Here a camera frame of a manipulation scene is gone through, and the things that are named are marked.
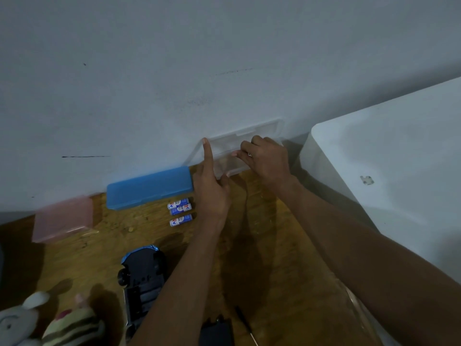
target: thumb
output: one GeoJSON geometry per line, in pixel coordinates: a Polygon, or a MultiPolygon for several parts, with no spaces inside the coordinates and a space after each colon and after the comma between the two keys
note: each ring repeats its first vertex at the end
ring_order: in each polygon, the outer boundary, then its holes
{"type": "Polygon", "coordinates": [[[224,188],[227,194],[231,191],[231,187],[229,186],[229,177],[226,174],[221,176],[221,186],[224,188]]]}
{"type": "Polygon", "coordinates": [[[244,152],[242,150],[234,150],[232,152],[232,156],[239,158],[241,161],[243,161],[245,164],[247,164],[250,168],[253,168],[253,163],[255,162],[252,157],[248,155],[247,152],[244,152]]]}

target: hand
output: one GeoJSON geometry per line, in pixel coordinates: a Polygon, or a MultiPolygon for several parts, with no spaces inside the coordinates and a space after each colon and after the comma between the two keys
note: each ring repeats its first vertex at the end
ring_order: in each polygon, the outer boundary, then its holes
{"type": "Polygon", "coordinates": [[[251,143],[243,141],[240,150],[233,151],[232,156],[247,164],[276,195],[291,180],[288,151],[273,139],[254,136],[251,143]]]}
{"type": "Polygon", "coordinates": [[[197,172],[192,177],[197,215],[203,220],[217,220],[220,224],[222,222],[223,227],[231,206],[229,178],[227,175],[222,175],[221,185],[216,181],[213,172],[213,154],[210,142],[206,138],[203,139],[203,150],[205,159],[198,165],[197,172]]]}

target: battery label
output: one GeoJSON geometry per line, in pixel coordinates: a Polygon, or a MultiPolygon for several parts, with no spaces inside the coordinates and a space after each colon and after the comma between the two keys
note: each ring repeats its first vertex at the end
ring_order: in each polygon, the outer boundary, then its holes
{"type": "Polygon", "coordinates": [[[178,206],[177,208],[171,209],[170,214],[177,215],[177,214],[180,214],[181,212],[186,212],[189,210],[192,210],[192,205],[186,204],[186,205],[178,206]]]}
{"type": "Polygon", "coordinates": [[[181,200],[176,200],[175,202],[172,202],[172,203],[168,204],[168,210],[175,209],[178,206],[186,205],[188,203],[189,203],[188,198],[184,198],[184,199],[181,199],[181,200]]]}
{"type": "Polygon", "coordinates": [[[181,216],[181,217],[178,217],[177,219],[171,220],[170,226],[171,227],[179,226],[181,223],[189,222],[189,221],[192,221],[192,215],[181,216]]]}

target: screwdriver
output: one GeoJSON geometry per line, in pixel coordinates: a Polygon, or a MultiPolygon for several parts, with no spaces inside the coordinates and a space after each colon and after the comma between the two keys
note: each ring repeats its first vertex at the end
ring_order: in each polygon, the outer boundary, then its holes
{"type": "Polygon", "coordinates": [[[247,321],[247,319],[245,318],[245,316],[243,315],[242,310],[240,309],[240,307],[235,306],[234,309],[235,309],[235,312],[237,313],[238,318],[242,321],[243,325],[245,326],[245,328],[247,329],[247,331],[250,333],[250,336],[251,336],[251,338],[253,339],[253,341],[255,342],[255,345],[256,345],[256,346],[259,346],[258,343],[256,342],[255,337],[253,336],[253,332],[251,331],[251,326],[250,326],[250,324],[248,323],[248,321],[247,321]]]}

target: gray wall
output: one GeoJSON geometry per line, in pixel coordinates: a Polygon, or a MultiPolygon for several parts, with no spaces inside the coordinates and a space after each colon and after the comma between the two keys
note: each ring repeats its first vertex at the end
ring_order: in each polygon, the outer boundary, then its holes
{"type": "Polygon", "coordinates": [[[318,122],[457,77],[460,8],[1,0],[0,212],[180,166],[202,136],[278,117],[296,147],[318,122]]]}

